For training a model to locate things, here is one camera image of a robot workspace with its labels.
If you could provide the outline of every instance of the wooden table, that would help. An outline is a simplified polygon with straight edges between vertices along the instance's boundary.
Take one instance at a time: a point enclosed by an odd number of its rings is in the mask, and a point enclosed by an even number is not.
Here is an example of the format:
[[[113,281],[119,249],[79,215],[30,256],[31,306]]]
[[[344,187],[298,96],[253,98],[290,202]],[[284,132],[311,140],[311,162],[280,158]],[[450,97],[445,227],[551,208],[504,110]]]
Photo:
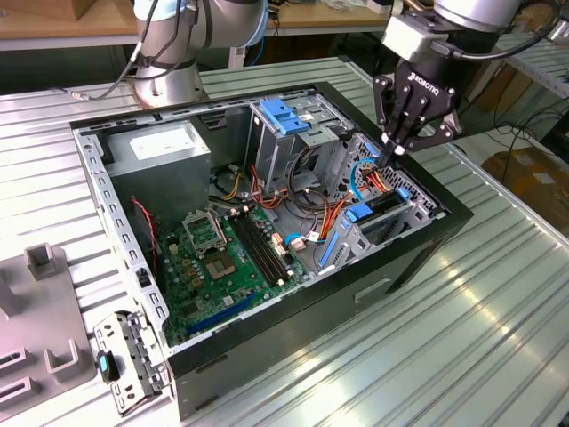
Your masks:
[[[98,0],[77,22],[6,11],[0,51],[136,44],[136,19],[128,0]]]
[[[367,8],[339,12],[326,4],[284,4],[265,36],[300,36],[380,31],[387,16]],[[6,11],[0,18],[0,51],[136,44],[136,19],[129,0],[98,0],[77,22]],[[243,66],[244,49],[232,48],[231,68]]]

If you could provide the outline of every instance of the blue pci slot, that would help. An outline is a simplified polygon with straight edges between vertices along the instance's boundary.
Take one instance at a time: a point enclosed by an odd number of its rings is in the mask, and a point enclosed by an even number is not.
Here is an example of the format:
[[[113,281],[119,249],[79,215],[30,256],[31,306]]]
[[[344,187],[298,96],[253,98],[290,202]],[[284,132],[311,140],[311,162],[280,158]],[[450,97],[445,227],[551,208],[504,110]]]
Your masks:
[[[337,232],[334,232],[332,240],[330,241],[330,245],[328,245],[326,251],[324,252],[324,255],[322,256],[322,259],[320,260],[320,267],[324,267],[326,261],[328,261],[328,257],[330,257],[330,254],[332,253],[332,250],[334,249],[334,246],[336,245],[339,237],[340,235]]]
[[[192,335],[192,334],[195,334],[196,332],[207,329],[210,326],[217,325],[218,323],[222,322],[223,320],[226,320],[227,318],[230,318],[234,314],[237,314],[239,311],[243,311],[245,308],[247,308],[255,296],[256,296],[256,294],[249,295],[247,298],[245,298],[241,302],[233,304],[232,306],[227,307],[225,310],[222,310],[219,313],[214,314],[213,316],[210,316],[209,318],[205,318],[204,320],[200,320],[199,322],[195,323],[194,325],[188,326],[188,328],[186,329],[186,332],[188,333],[188,335]]]

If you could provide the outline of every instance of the metal bracket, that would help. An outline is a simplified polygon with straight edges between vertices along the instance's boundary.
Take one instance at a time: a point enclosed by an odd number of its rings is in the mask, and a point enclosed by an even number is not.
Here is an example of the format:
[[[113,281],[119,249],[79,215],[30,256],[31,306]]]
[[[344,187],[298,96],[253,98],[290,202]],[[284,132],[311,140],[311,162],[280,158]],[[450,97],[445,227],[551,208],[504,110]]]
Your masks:
[[[144,313],[121,311],[94,328],[100,350],[112,352],[118,380],[110,384],[116,408],[126,416],[162,394],[170,383],[164,357]]]

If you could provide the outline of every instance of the metal workbench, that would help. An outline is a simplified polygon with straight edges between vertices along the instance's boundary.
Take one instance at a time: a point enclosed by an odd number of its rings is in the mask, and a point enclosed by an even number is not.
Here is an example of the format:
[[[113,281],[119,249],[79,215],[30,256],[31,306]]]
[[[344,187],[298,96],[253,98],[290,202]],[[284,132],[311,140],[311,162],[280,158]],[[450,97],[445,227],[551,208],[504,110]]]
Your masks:
[[[213,71],[203,80],[212,97],[327,80],[373,116],[369,77],[337,59]],[[0,97],[0,257],[43,241],[63,245],[88,332],[130,304],[67,122],[137,108],[126,85],[104,101]],[[462,233],[401,291],[198,412],[191,425],[553,426],[563,418],[569,242],[454,149],[416,158],[474,212]],[[176,420],[167,397],[121,420],[97,377],[5,427]]]
[[[500,37],[496,47],[505,51],[522,44],[531,36],[528,33],[507,34]],[[560,98],[569,97],[569,45],[554,44],[544,39],[505,61]]]

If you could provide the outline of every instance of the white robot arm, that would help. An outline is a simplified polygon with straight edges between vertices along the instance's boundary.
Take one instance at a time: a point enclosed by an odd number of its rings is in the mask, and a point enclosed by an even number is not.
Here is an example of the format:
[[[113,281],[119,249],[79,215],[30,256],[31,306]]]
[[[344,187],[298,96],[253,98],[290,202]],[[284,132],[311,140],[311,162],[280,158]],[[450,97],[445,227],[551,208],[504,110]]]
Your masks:
[[[267,0],[135,0],[140,41],[134,87],[150,107],[201,99],[196,54],[263,37]]]

